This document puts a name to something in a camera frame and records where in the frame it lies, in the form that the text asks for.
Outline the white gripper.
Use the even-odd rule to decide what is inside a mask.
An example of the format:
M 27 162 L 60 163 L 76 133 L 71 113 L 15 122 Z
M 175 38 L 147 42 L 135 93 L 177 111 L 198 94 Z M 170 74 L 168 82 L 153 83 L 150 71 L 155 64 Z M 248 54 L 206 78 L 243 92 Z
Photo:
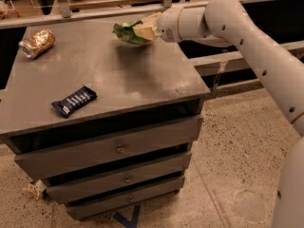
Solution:
M 141 19 L 142 24 L 133 27 L 134 33 L 148 41 L 155 41 L 161 37 L 165 42 L 178 43 L 181 41 L 179 34 L 181 11 L 182 7 L 177 7 L 167 9 L 163 13 L 150 14 Z

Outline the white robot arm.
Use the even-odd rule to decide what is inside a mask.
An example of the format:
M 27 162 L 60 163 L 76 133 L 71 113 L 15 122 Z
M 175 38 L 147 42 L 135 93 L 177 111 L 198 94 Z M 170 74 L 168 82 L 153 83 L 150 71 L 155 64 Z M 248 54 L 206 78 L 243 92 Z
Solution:
M 175 7 L 144 17 L 135 34 L 153 41 L 193 40 L 235 46 L 300 135 L 280 176 L 273 228 L 304 228 L 304 65 L 258 28 L 238 0 L 210 0 L 203 9 Z

